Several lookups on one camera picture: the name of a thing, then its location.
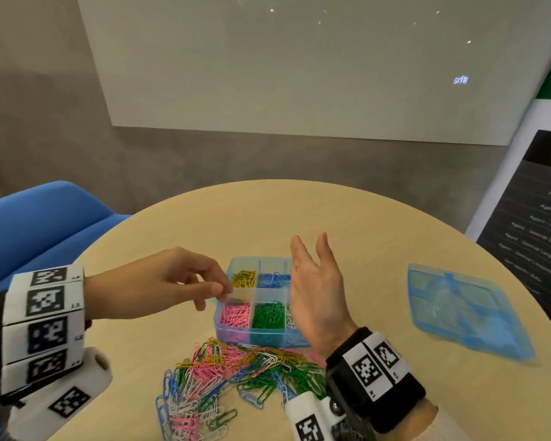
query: table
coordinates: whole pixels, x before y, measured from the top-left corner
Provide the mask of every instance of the table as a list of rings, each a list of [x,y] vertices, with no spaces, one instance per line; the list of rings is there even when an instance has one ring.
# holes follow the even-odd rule
[[[406,358],[429,398],[475,439],[551,440],[551,323],[516,278],[455,229],[397,201],[349,187],[297,180],[259,180],[207,187],[170,198],[120,223],[77,260],[92,275],[183,246],[216,258],[226,269],[241,255],[289,256],[300,235],[314,243],[326,230],[345,277],[358,325],[384,333]],[[521,364],[468,350],[412,324],[409,263],[496,281],[506,291],[537,358]],[[111,361],[110,388],[52,439],[159,441],[154,399],[166,369],[214,334],[209,304],[191,303],[137,320],[94,322],[86,346]],[[231,440],[291,440],[279,399],[256,410],[228,396],[239,416]]]

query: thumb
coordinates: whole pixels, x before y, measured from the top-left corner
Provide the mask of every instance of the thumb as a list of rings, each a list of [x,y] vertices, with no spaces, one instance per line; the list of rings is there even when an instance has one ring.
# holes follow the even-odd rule
[[[316,239],[316,253],[320,259],[320,267],[323,271],[338,271],[337,260],[332,253],[331,247],[328,245],[327,233],[323,232]]]
[[[215,281],[201,281],[189,285],[179,285],[179,301],[205,300],[218,296],[223,291],[223,286]]]

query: blue sofa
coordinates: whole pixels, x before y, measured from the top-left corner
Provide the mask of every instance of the blue sofa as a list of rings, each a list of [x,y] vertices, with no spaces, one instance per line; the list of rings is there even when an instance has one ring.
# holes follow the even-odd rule
[[[129,216],[65,181],[0,198],[0,291],[16,273],[73,263]]]

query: black poster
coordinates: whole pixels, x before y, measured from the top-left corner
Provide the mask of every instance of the black poster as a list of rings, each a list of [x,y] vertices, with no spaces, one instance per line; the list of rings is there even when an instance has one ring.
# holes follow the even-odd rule
[[[551,132],[536,133],[477,243],[525,285],[551,319]]]

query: black wristband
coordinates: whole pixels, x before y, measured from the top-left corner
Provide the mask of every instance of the black wristband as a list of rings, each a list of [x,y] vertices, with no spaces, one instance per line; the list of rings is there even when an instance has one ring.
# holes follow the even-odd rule
[[[365,383],[360,382],[356,371],[353,370],[355,365],[350,366],[343,356],[371,335],[371,331],[367,328],[359,328],[327,359],[327,393],[332,400],[341,405],[348,416],[355,413],[362,419],[368,419],[376,432],[388,433],[411,412],[419,400],[426,396],[426,391],[410,372],[405,375],[392,376],[391,369],[387,368],[389,365],[384,366],[383,362],[380,362],[381,358],[377,357],[366,344],[362,344],[363,351],[367,353],[371,365],[375,364],[371,370],[368,370],[370,376],[373,375],[370,380],[375,379],[367,385],[373,384],[378,379],[384,381],[388,379],[392,383],[387,391],[381,395],[378,393],[375,400],[370,397],[368,393],[371,391],[366,390]],[[386,349],[391,349],[387,341],[381,345],[384,345]]]

